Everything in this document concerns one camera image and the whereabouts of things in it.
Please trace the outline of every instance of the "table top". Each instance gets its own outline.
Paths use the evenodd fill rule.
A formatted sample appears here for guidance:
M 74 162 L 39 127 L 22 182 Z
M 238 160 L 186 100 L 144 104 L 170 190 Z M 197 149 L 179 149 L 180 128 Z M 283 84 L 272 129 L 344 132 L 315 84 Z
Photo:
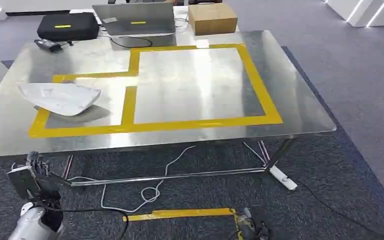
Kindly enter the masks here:
M 182 32 L 153 43 L 129 50 L 99 37 L 59 53 L 27 44 L 0 84 L 0 157 L 336 130 L 269 31 Z M 102 93 L 86 112 L 64 117 L 36 110 L 18 90 L 51 81 Z

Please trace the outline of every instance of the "laptop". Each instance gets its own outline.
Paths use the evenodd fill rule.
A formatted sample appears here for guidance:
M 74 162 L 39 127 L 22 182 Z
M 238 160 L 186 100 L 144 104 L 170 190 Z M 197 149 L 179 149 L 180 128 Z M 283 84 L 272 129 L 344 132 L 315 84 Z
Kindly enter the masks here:
M 93 5 L 106 31 L 112 36 L 173 34 L 173 4 L 169 2 Z

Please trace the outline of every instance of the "black case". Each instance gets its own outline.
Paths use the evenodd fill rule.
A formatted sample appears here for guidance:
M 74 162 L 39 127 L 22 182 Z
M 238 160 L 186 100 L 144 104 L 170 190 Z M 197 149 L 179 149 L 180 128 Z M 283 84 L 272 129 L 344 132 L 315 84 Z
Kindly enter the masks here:
M 96 39 L 99 25 L 91 12 L 46 15 L 40 22 L 37 35 L 51 41 Z

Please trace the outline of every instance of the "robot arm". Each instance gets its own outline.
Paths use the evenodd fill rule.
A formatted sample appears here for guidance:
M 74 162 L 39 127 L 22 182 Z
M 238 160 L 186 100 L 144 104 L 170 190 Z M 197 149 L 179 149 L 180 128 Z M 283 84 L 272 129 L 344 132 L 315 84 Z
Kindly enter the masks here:
M 61 209 L 61 196 L 58 187 L 50 181 L 48 165 L 37 152 L 31 152 L 26 165 L 12 169 L 7 176 L 20 198 L 29 201 L 22 206 L 17 227 L 9 240 L 57 240 L 64 230 L 63 213 L 34 204 L 45 201 L 52 208 Z

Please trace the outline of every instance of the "cardboard box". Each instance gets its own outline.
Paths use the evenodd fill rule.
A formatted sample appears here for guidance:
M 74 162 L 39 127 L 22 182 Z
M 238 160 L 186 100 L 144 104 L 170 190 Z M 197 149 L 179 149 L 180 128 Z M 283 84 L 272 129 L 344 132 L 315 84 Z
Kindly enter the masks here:
M 189 24 L 195 36 L 234 33 L 238 17 L 226 3 L 189 5 Z

